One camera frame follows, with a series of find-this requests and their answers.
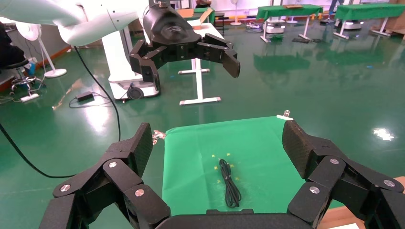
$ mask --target metal clip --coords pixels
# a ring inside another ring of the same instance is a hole
[[[158,142],[159,139],[165,139],[166,138],[166,133],[161,132],[159,130],[153,130],[153,132],[155,132],[154,134],[152,134],[152,138],[153,138],[153,145],[156,145],[156,143]]]
[[[277,118],[279,119],[284,119],[284,120],[294,120],[293,118],[289,117],[290,116],[290,111],[285,110],[283,115],[277,115]]]

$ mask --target cardboard box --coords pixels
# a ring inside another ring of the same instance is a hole
[[[194,15],[194,9],[178,9],[177,12],[183,18],[190,18]]]
[[[405,4],[405,0],[390,0],[392,4]],[[401,30],[405,29],[405,12],[399,17],[389,18],[387,24],[385,25],[387,30]]]
[[[191,21],[187,21],[187,22],[192,26],[193,29],[199,30],[199,29],[201,29],[201,24],[204,23],[204,21],[210,16],[210,14],[211,14],[212,12],[213,12],[213,10],[212,10],[211,8],[207,8],[207,11],[205,11],[205,12],[201,15],[200,19],[191,20]],[[186,12],[186,11],[183,11],[182,13],[180,13],[180,12],[178,11],[178,13],[179,13],[183,18],[187,18],[187,17],[184,17],[183,15],[185,15],[185,16],[190,15],[190,12]]]

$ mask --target chair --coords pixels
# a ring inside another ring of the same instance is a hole
[[[26,85],[28,88],[28,95],[32,95],[31,91],[31,85],[35,84],[35,81],[39,81],[41,83],[42,80],[38,79],[37,77],[25,77],[23,74],[24,71],[24,65],[28,64],[29,61],[27,59],[24,59],[22,62],[14,63],[8,66],[2,67],[2,69],[15,69],[18,72],[18,76],[15,77],[15,79],[11,82],[11,90],[10,95],[14,95],[14,91],[17,88],[17,86],[22,86]]]

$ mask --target white table leg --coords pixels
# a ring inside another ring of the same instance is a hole
[[[344,25],[345,24],[346,24],[346,21],[343,21],[342,25],[341,25],[341,32],[340,33],[334,32],[333,34],[335,34],[336,36],[342,37],[344,39],[348,39],[349,38],[348,36],[343,35],[343,30],[344,30]]]
[[[375,32],[375,33],[378,33],[378,34],[381,34],[381,35],[384,35],[384,36],[387,36],[387,37],[391,36],[390,34],[384,32],[384,28],[385,28],[385,25],[386,25],[387,21],[388,21],[388,18],[385,18],[384,21],[383,21],[383,25],[381,26],[380,31],[377,31],[377,30],[371,30],[371,31]]]
[[[191,70],[179,71],[179,75],[195,73],[196,72],[195,70],[197,69],[196,66],[195,66],[195,60],[196,59],[191,60],[191,67],[192,67]],[[209,73],[210,72],[210,69],[208,69],[208,68],[200,69],[200,70],[201,70],[202,73]]]
[[[196,80],[196,84],[197,84],[197,99],[182,100],[182,101],[180,101],[180,106],[188,105],[188,104],[201,104],[201,103],[221,101],[220,97],[204,99],[204,94],[203,94],[203,89],[202,89],[203,88],[203,74],[202,74],[203,69],[201,69],[201,60],[196,58],[196,59],[192,59],[191,62],[192,62],[192,70],[189,70],[189,71],[192,71],[192,73],[195,73],[195,80]]]
[[[267,31],[267,20],[265,20],[265,25],[263,27],[263,35],[260,36],[260,38],[264,41],[264,42],[268,42],[268,40],[266,39],[266,31]]]
[[[311,40],[311,38],[307,37],[308,25],[309,25],[309,16],[307,17],[307,23],[305,24],[304,34],[300,34],[299,36],[304,39]]]

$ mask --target robotic arm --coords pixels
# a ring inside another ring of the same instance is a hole
[[[140,20],[150,40],[139,41],[131,52],[131,68],[146,82],[159,87],[159,69],[166,62],[200,58],[222,63],[238,77],[240,63],[232,44],[207,34],[201,37],[167,0],[155,4],[149,0],[3,0],[0,16],[26,23],[56,25],[62,39],[81,46]]]
[[[53,190],[55,199],[39,228],[88,229],[114,203],[135,229],[313,229],[335,199],[367,229],[405,229],[401,183],[350,160],[333,142],[306,134],[295,121],[285,122],[282,143],[306,182],[286,213],[207,210],[172,217],[170,207],[142,180],[152,142],[150,125],[143,123],[131,139],[113,143],[97,164]]]

